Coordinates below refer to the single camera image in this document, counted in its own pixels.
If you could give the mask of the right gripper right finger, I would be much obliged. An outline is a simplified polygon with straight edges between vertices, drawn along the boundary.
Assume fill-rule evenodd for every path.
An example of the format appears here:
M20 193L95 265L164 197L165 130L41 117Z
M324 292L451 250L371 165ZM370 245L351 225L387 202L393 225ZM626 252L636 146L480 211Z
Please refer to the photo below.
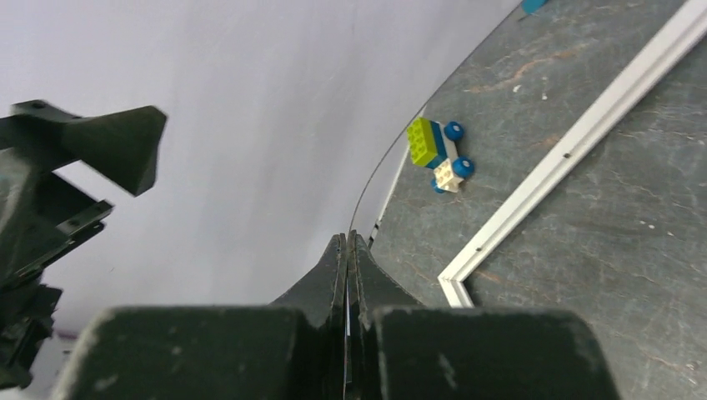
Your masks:
M425 307L347 240L350 353L360 399L617 399L589 325L543 307Z

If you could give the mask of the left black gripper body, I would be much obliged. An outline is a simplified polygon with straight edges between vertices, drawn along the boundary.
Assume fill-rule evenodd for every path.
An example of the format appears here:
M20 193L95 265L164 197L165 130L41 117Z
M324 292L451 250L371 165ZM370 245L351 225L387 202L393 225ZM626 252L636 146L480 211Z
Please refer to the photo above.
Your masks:
M1 386L26 388L62 290L44 271L104 229L113 205L58 175L83 162L133 196L157 179L167 123L154 106L82 117L34 99L1 120Z

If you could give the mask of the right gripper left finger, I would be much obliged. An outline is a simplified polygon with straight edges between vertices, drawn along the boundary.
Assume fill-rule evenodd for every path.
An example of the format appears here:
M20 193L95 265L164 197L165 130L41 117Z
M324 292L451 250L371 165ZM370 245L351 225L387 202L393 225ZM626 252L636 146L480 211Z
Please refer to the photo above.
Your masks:
M259 306L114 307L78 339L55 399L306 399L343 392L346 237Z

